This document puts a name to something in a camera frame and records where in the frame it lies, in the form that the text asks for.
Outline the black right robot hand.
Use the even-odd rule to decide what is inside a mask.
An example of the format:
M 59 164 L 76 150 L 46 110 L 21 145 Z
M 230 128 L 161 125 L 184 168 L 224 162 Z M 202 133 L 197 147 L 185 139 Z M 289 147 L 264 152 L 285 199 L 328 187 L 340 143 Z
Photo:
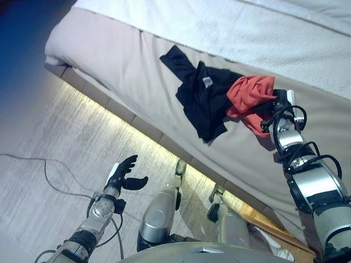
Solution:
M 272 102 L 271 107 L 268 112 L 273 116 L 279 113 L 286 115 L 295 116 L 293 105 L 288 100 L 287 90 L 283 89 L 274 89 L 273 95 L 275 96 L 274 101 Z

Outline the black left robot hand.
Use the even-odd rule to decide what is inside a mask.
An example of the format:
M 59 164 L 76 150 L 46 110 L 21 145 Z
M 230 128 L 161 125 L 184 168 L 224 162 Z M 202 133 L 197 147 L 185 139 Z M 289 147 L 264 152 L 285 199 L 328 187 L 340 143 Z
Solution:
M 125 190 L 136 191 L 142 189 L 148 183 L 148 177 L 145 176 L 142 179 L 138 178 L 126 178 L 126 175 L 132 171 L 132 168 L 135 166 L 138 155 L 132 155 L 126 158 L 122 163 L 120 163 L 112 177 L 107 181 L 105 185 L 106 188 L 115 188 L 119 191 L 121 188 Z

